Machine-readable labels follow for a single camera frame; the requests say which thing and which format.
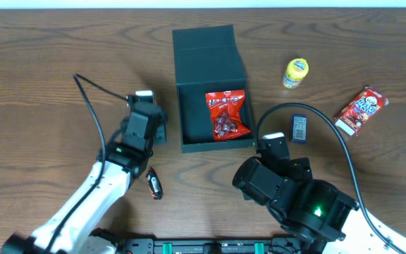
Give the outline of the red candy bag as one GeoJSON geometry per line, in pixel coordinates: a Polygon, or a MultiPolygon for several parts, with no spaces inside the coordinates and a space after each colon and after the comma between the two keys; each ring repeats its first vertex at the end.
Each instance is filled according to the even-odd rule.
{"type": "Polygon", "coordinates": [[[242,124],[240,110],[245,101],[244,90],[209,92],[206,102],[213,123],[213,137],[216,142],[233,140],[250,133],[242,124]]]}

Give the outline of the yellow candy bottle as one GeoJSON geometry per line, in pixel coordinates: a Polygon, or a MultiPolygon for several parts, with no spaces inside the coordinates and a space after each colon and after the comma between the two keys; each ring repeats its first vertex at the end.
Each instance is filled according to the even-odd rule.
{"type": "Polygon", "coordinates": [[[288,89],[297,88],[309,72],[309,64],[303,58],[293,59],[286,67],[283,85],[288,89]]]}

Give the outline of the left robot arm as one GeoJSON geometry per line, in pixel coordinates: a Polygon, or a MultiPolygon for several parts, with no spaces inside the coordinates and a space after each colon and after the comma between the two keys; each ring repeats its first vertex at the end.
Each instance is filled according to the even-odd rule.
{"type": "Polygon", "coordinates": [[[13,234],[2,253],[119,253],[121,243],[96,225],[147,168],[155,144],[166,142],[166,112],[151,90],[126,97],[130,115],[97,156],[91,172],[63,207],[29,237],[13,234]]]}

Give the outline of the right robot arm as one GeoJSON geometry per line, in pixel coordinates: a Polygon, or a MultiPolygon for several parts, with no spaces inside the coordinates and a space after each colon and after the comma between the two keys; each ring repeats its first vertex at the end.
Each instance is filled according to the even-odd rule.
{"type": "Polygon", "coordinates": [[[246,200],[264,206],[309,253],[406,253],[406,238],[364,215],[359,203],[327,181],[314,179],[306,157],[291,159],[282,133],[259,141],[233,177],[246,200]]]}

